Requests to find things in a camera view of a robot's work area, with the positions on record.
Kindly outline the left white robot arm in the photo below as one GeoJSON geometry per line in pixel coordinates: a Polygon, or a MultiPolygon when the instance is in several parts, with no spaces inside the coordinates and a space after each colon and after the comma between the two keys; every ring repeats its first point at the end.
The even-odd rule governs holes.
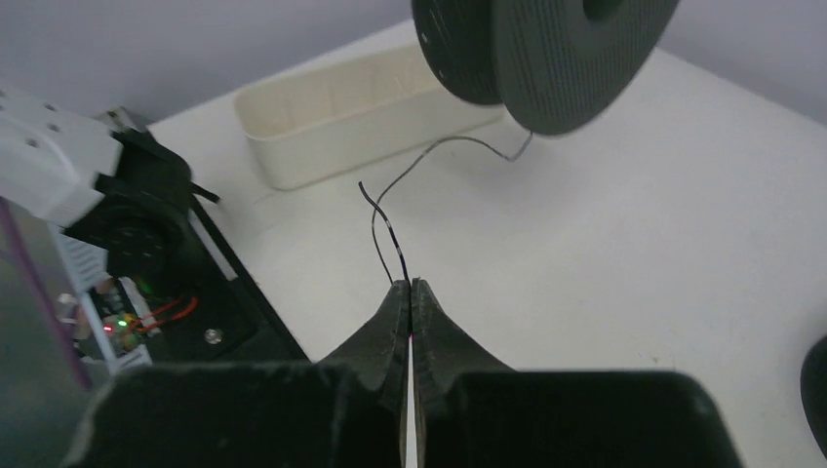
{"type": "Polygon", "coordinates": [[[190,223],[192,173],[147,131],[1,87],[1,196],[104,252],[104,272],[151,296],[202,284],[208,254],[190,223]]]}

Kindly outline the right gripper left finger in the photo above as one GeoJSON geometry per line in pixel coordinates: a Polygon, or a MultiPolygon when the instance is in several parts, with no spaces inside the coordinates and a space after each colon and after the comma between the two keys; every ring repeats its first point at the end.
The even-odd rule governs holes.
{"type": "Polygon", "coordinates": [[[156,365],[93,398],[66,467],[402,467],[411,285],[316,363],[156,365]]]}

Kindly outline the black spool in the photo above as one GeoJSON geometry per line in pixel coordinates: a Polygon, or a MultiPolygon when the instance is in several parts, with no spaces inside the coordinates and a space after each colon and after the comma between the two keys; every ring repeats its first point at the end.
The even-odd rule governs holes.
{"type": "Polygon", "coordinates": [[[811,434],[823,455],[826,444],[826,346],[823,336],[807,352],[801,368],[800,393],[811,434]]]}
{"type": "Polygon", "coordinates": [[[562,136],[606,110],[673,18],[668,0],[411,3],[420,49],[455,97],[503,106],[524,129],[562,136]]]}

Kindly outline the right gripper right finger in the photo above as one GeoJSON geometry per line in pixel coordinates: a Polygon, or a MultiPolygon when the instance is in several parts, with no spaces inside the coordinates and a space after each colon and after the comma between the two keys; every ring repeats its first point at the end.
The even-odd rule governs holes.
{"type": "Polygon", "coordinates": [[[517,371],[411,285],[422,467],[737,467],[714,401],[664,370],[517,371]]]}

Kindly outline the white plastic tray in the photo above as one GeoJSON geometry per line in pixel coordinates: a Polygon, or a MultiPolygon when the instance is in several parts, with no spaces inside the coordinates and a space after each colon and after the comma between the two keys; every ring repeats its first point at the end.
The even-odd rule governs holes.
{"type": "Polygon", "coordinates": [[[234,107],[262,180],[283,191],[503,115],[445,90],[416,45],[262,80],[240,90],[234,107]]]}

